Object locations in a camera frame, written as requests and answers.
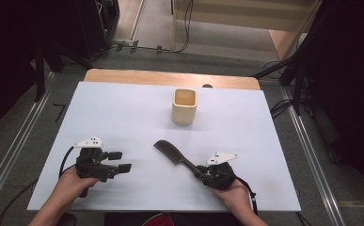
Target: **gray floor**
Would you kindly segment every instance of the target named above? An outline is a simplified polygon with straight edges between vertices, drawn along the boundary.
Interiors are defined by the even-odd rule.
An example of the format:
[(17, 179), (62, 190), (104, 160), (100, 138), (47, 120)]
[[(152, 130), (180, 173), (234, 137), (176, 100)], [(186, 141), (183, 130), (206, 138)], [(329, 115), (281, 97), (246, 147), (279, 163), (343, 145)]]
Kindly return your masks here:
[[(168, 8), (168, 1), (160, 1), (164, 1), (166, 8)], [(140, 43), (142, 43), (143, 37), (140, 36)], [(191, 45), (188, 50), (194, 53), (197, 49)], [(206, 52), (200, 55), (191, 53), (163, 53), (157, 56), (153, 51), (138, 50), (136, 53), (130, 54), (125, 49), (117, 53), (104, 54), (93, 62), (93, 65), (96, 68), (104, 69), (248, 76), (260, 72), (265, 62), (274, 60), (271, 57), (264, 57), (259, 60), (257, 58), (213, 56), (206, 54)], [(68, 105), (77, 83), (84, 79), (85, 73), (86, 71), (79, 65), (67, 65), (63, 73), (55, 75), (51, 94), (0, 191), (0, 213), (16, 193), (39, 177), (61, 124), (61, 120), (55, 122), (60, 109), (53, 104)], [(273, 73), (271, 76), (277, 77), (278, 73)], [(265, 93), (269, 107), (283, 99), (276, 80), (269, 77), (263, 78), (261, 88)], [(29, 113), (34, 95), (35, 88), (32, 88), (0, 121), (0, 162), (5, 157), (12, 140)], [(340, 204), (346, 225), (364, 225), (364, 180), (362, 176), (349, 166), (336, 165), (330, 162), (327, 147), (316, 124), (305, 111), (303, 112), (302, 119), (307, 126), (327, 180)], [(302, 214), (312, 225), (331, 225), (308, 160), (287, 111), (275, 119), (275, 127), (302, 206)], [(29, 222), (34, 216), (34, 213), (25, 210), (30, 197), (31, 193), (26, 192), (11, 206), (4, 217), (3, 225), (26, 225)], [(78, 217), (78, 225), (103, 225), (103, 213), (85, 212), (75, 213), (75, 215)], [(270, 225), (301, 225), (295, 213), (260, 212), (260, 216)]]
[(143, 11), (143, 0), (119, 0), (119, 24), (114, 40), (118, 42), (132, 41)]
[[(131, 4), (121, 0), (119, 4), (137, 7), (135, 1), (132, 1)], [(138, 2), (140, 1), (145, 4), (142, 8), (138, 29), (132, 40), (138, 40), (139, 46), (156, 48), (161, 45), (163, 48), (171, 49), (173, 16), (170, 11), (170, 1), (139, 0)], [(123, 30), (131, 30), (130, 24), (125, 24), (121, 28), (122, 33)], [(177, 22), (176, 34), (176, 50), (178, 50), (184, 45), (186, 37), (184, 21)], [(269, 31), (265, 29), (191, 22), (189, 34), (190, 48), (184, 51), (188, 54), (233, 57), (262, 62), (278, 60)], [(116, 40), (126, 38), (116, 36)]]

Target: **knife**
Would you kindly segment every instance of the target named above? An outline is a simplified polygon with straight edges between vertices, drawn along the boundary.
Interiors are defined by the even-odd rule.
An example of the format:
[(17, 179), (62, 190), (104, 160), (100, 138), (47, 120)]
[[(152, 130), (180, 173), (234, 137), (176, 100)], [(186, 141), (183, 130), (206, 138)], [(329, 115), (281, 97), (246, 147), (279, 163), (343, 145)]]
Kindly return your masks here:
[(201, 178), (204, 173), (201, 172), (193, 163), (188, 161), (182, 153), (173, 144), (167, 140), (158, 140), (154, 147), (163, 153), (173, 164), (178, 165), (183, 163), (187, 168), (189, 168), (196, 178)]

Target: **knife handle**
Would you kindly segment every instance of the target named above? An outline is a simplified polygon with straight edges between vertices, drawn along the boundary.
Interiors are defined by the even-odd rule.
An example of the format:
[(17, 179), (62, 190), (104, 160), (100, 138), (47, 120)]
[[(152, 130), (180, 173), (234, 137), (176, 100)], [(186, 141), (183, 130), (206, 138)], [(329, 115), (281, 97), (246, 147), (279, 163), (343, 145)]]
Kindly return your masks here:
[(193, 163), (188, 161), (188, 159), (184, 158), (181, 162), (193, 172), (196, 178), (200, 178), (201, 174), (203, 174)]

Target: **person's left hand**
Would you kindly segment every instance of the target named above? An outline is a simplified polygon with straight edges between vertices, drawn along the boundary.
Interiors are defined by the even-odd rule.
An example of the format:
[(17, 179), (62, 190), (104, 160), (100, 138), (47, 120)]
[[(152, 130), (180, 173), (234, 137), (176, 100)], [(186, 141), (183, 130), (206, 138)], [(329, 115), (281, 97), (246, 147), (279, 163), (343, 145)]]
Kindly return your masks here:
[(94, 186), (99, 180), (99, 178), (80, 178), (76, 167), (69, 168), (59, 178), (49, 200), (67, 212), (85, 188)]

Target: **table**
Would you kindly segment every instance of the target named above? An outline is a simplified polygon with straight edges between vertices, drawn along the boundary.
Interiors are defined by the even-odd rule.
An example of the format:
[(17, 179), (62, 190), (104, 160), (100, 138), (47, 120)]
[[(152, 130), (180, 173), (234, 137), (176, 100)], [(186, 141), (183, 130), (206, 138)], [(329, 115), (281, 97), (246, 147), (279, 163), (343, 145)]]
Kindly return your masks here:
[[(309, 31), (321, 2), (321, 0), (194, 0), (191, 21), (269, 29), (278, 57), (283, 60), (302, 33)], [(174, 0), (173, 48), (176, 40), (176, 22), (184, 20), (189, 3), (190, 0)]]
[[(202, 84), (215, 89), (201, 88)], [(181, 87), (198, 93), (196, 118), (188, 126), (176, 125), (170, 118), (171, 95)], [(29, 210), (40, 209), (50, 195), (70, 146), (96, 135), (103, 140), (105, 152), (123, 152), (122, 160), (104, 164), (132, 163), (132, 170), (96, 184), (86, 198), (74, 203), (73, 210), (227, 211), (188, 168), (174, 166), (152, 147), (159, 139), (172, 142), (197, 165), (205, 165), (215, 152), (237, 153), (239, 158), (230, 164), (258, 193), (259, 210), (300, 210), (267, 103), (254, 78), (88, 71), (72, 98)], [(66, 166), (77, 156), (77, 151), (71, 153)]]

